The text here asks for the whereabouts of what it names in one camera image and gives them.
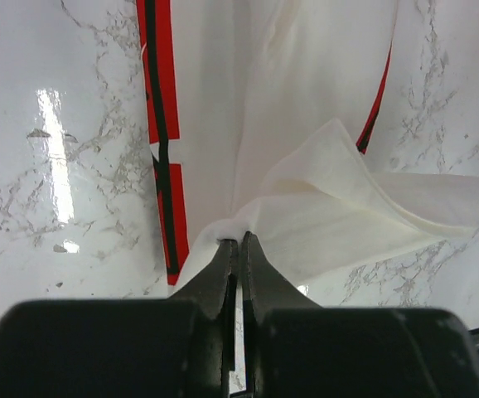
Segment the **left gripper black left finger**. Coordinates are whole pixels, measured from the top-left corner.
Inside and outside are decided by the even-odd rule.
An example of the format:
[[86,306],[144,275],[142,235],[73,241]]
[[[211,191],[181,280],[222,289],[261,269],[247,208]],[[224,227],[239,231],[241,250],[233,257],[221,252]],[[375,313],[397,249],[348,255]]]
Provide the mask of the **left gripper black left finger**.
[[50,299],[0,320],[0,397],[226,397],[238,245],[163,299]]

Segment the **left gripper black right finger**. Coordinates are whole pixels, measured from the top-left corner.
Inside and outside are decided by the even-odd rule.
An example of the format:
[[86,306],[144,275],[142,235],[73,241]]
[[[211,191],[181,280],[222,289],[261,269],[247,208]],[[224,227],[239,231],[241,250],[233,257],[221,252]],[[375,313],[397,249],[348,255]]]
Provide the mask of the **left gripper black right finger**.
[[246,389],[253,397],[479,397],[479,351],[436,308],[324,308],[244,236]]

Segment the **white t-shirt red print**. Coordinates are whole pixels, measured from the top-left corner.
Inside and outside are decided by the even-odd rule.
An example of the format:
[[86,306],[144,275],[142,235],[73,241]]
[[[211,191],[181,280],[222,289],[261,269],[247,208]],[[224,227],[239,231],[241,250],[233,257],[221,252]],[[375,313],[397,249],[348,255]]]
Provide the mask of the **white t-shirt red print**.
[[479,177],[371,172],[396,1],[140,1],[167,282],[252,232],[293,284],[479,228]]

